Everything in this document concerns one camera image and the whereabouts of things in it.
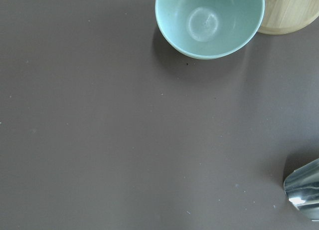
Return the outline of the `mint green bowl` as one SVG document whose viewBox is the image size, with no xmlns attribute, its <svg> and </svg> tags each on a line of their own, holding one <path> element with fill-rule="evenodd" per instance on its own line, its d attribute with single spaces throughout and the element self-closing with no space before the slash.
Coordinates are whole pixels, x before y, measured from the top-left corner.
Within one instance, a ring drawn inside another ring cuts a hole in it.
<svg viewBox="0 0 319 230">
<path fill-rule="evenodd" d="M 211 60 L 244 47 L 257 33 L 265 0 L 155 0 L 158 28 L 178 52 Z"/>
</svg>

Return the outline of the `wooden cup tree stand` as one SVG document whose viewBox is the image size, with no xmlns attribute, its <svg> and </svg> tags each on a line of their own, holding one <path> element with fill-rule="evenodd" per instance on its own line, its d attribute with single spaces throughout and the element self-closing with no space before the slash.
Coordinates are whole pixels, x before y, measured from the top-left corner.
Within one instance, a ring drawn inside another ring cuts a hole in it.
<svg viewBox="0 0 319 230">
<path fill-rule="evenodd" d="M 265 0 L 259 33 L 270 35 L 298 31 L 319 16 L 319 0 Z"/>
</svg>

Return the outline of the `metal scoop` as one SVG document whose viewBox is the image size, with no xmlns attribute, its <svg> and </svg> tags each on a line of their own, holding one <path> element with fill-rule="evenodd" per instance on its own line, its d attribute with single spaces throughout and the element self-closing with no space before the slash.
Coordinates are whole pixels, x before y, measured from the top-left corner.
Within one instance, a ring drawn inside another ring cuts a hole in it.
<svg viewBox="0 0 319 230">
<path fill-rule="evenodd" d="M 319 221 L 319 160 L 294 170 L 284 180 L 288 201 L 305 217 Z"/>
</svg>

